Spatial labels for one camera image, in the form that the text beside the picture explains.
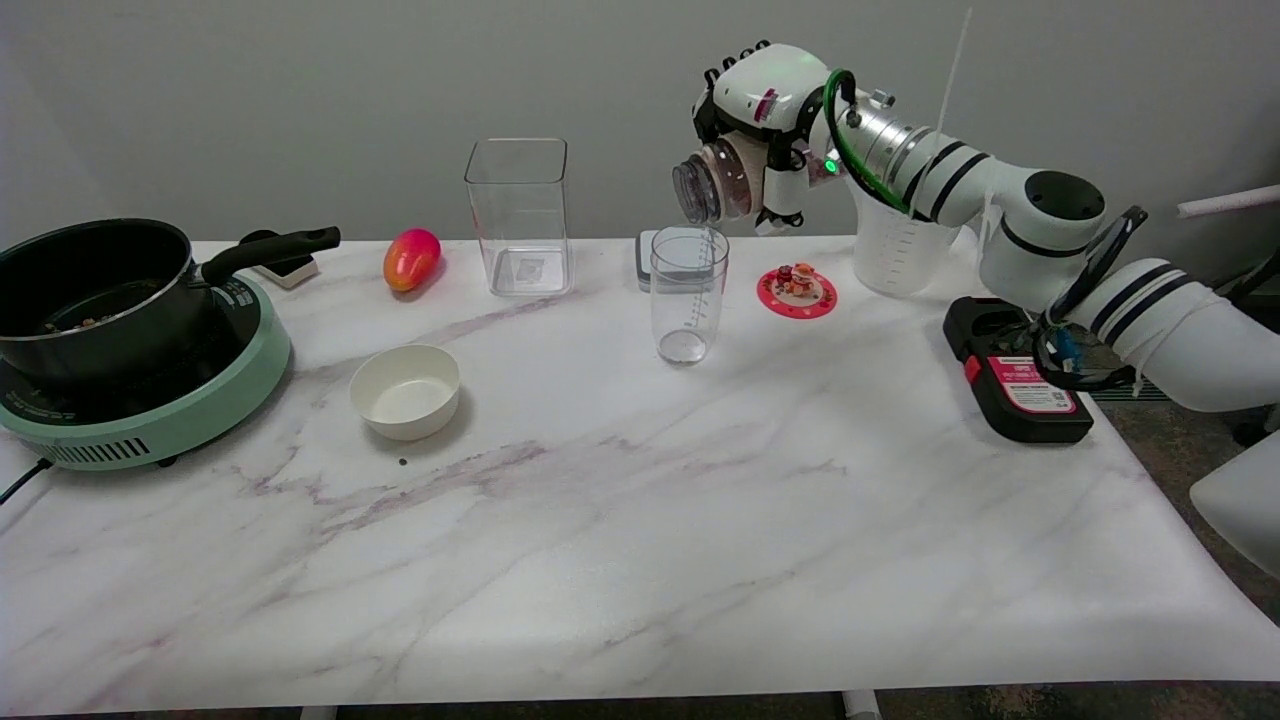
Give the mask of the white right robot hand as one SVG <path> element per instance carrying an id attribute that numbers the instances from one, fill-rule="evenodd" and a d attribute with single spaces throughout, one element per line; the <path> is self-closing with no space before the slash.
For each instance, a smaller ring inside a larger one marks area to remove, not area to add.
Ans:
<path id="1" fill-rule="evenodd" d="M 704 74 L 692 127 L 710 150 L 719 208 L 712 224 L 746 217 L 758 234 L 804 223 L 810 187 L 806 150 L 823 126 L 831 69 L 787 44 L 759 42 L 719 70 Z"/>

